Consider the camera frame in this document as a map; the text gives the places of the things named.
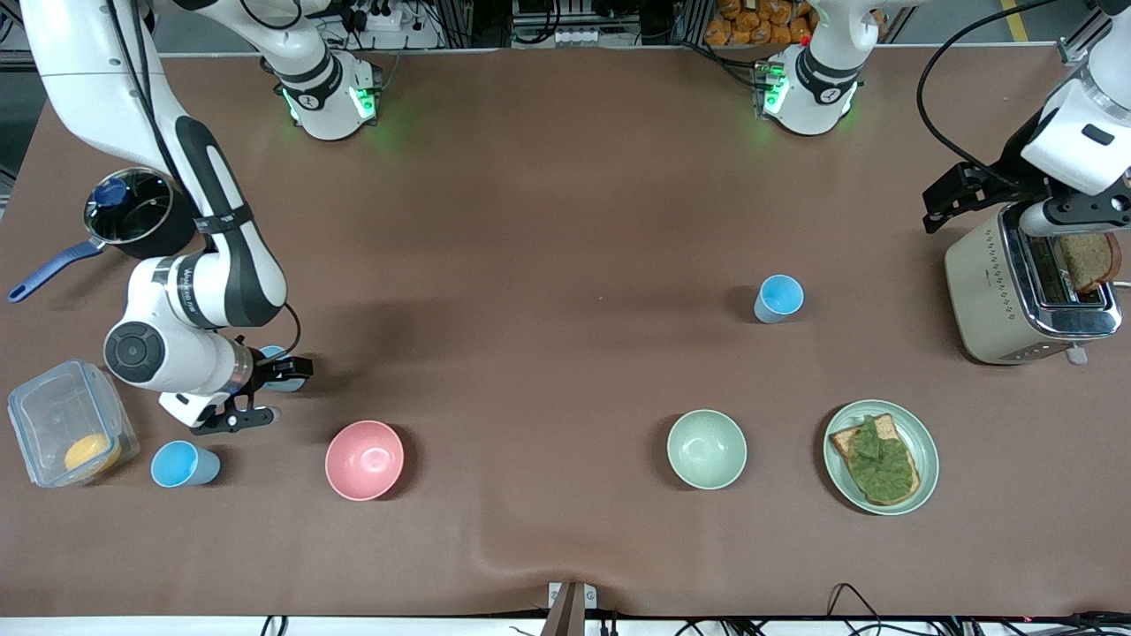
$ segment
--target bread slice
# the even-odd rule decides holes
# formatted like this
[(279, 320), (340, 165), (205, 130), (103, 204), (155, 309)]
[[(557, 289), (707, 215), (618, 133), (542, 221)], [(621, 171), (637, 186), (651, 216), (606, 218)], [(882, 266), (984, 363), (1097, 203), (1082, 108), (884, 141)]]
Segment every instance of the bread slice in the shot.
[[(845, 429), (843, 431), (839, 431), (839, 432), (836, 432), (836, 433), (832, 435), (832, 438), (831, 438), (832, 439), (832, 446), (836, 447), (837, 453), (839, 453), (840, 456), (844, 457), (844, 459), (845, 459), (845, 466), (851, 466), (852, 465), (848, 462), (848, 457), (852, 456), (852, 447), (853, 447), (853, 444), (855, 444), (856, 433), (860, 432), (860, 429), (863, 426), (864, 424), (860, 424), (857, 427), (853, 427), (851, 429)], [(884, 413), (884, 414), (879, 415), (879, 416), (875, 418), (875, 433), (877, 433), (877, 436), (879, 436), (880, 439), (898, 439), (900, 441), (900, 444), (903, 442), (903, 439), (899, 437), (899, 429), (896, 428), (896, 420), (891, 416), (890, 413)], [(906, 496), (900, 497), (899, 499), (896, 499), (896, 500), (892, 500), (892, 501), (875, 501), (875, 500), (873, 500), (871, 498), (869, 498), (869, 501), (871, 501), (872, 504), (875, 504), (877, 506), (895, 506), (896, 504), (901, 504), (901, 502), (910, 499), (912, 496), (915, 495), (915, 492), (918, 491), (918, 487), (920, 487), (920, 483), (921, 483), (920, 475), (918, 475), (918, 466), (915, 465), (915, 458), (912, 457), (910, 449), (907, 450), (907, 461), (912, 465), (912, 489), (910, 489), (910, 491)]]
[(1123, 252), (1114, 234), (1067, 234), (1057, 239), (1057, 244), (1079, 293), (1094, 292), (1120, 274)]

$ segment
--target clear plastic box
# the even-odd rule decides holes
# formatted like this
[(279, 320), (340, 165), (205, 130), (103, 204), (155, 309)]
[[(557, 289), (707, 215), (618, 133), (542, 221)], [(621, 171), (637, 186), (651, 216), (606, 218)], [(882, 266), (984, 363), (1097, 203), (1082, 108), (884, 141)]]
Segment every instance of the clear plastic box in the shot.
[(32, 483), (85, 483), (138, 452), (137, 436), (110, 379), (94, 364), (68, 360), (8, 396)]

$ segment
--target green led light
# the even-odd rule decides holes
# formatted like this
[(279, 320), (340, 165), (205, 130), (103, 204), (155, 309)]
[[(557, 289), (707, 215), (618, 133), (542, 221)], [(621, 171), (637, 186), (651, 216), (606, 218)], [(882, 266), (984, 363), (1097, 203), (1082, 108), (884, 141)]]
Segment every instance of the green led light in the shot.
[(359, 91), (356, 88), (349, 89), (349, 97), (354, 101), (354, 106), (357, 108), (357, 114), (362, 119), (370, 119), (377, 109), (373, 106), (373, 96), (365, 91)]
[(840, 117), (844, 117), (845, 114), (847, 114), (848, 113), (848, 109), (852, 108), (852, 96), (856, 94), (856, 87), (857, 86), (860, 86), (858, 83), (857, 84), (853, 84), (852, 88), (848, 89), (848, 94), (845, 95), (845, 105), (844, 105), (843, 109), (840, 109)]
[(291, 95), (287, 95), (286, 91), (283, 92), (283, 98), (286, 100), (286, 105), (291, 109), (291, 119), (299, 121), (299, 112), (295, 110), (294, 102), (291, 101)]
[(766, 112), (776, 114), (779, 110), (782, 110), (782, 102), (785, 101), (785, 95), (788, 92), (789, 78), (783, 77), (777, 86), (766, 93)]

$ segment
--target plate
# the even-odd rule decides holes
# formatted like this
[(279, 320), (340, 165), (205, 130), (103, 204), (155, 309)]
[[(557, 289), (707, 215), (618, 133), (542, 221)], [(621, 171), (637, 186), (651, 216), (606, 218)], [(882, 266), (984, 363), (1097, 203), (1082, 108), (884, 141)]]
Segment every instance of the plate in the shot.
[[(892, 419), (896, 420), (899, 437), (910, 450), (922, 482), (915, 495), (895, 506), (877, 506), (864, 497), (860, 487), (853, 481), (844, 457), (832, 446), (831, 439), (835, 433), (863, 424), (864, 415), (880, 416), (884, 413), (891, 413)], [(906, 515), (926, 504), (926, 500), (934, 493), (934, 487), (939, 483), (939, 449), (935, 448), (934, 440), (931, 439), (926, 427), (910, 411), (882, 399), (862, 399), (853, 402), (837, 412), (828, 428), (824, 429), (824, 467), (829, 471), (829, 476), (837, 490), (857, 508), (884, 516)]]

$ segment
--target light green plate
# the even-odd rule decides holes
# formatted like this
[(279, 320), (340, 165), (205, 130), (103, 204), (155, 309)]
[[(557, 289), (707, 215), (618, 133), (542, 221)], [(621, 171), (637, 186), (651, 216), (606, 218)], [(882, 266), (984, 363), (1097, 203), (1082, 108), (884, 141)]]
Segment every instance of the light green plate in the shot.
[(696, 488), (726, 488), (746, 466), (746, 438), (734, 420), (718, 411), (691, 411), (667, 433), (667, 461), (680, 479)]
[[(896, 420), (899, 437), (910, 450), (922, 482), (915, 495), (895, 506), (877, 506), (864, 497), (848, 473), (848, 466), (844, 458), (832, 446), (831, 439), (832, 435), (837, 432), (863, 424), (864, 415), (879, 416), (883, 413), (891, 413), (892, 419)], [(882, 399), (862, 399), (841, 409), (832, 416), (829, 428), (824, 429), (824, 467), (828, 469), (829, 476), (832, 478), (832, 483), (837, 485), (837, 489), (857, 507), (877, 515), (906, 515), (926, 504), (926, 500), (934, 492), (934, 487), (939, 483), (939, 449), (935, 448), (934, 440), (931, 439), (926, 427), (910, 411)]]

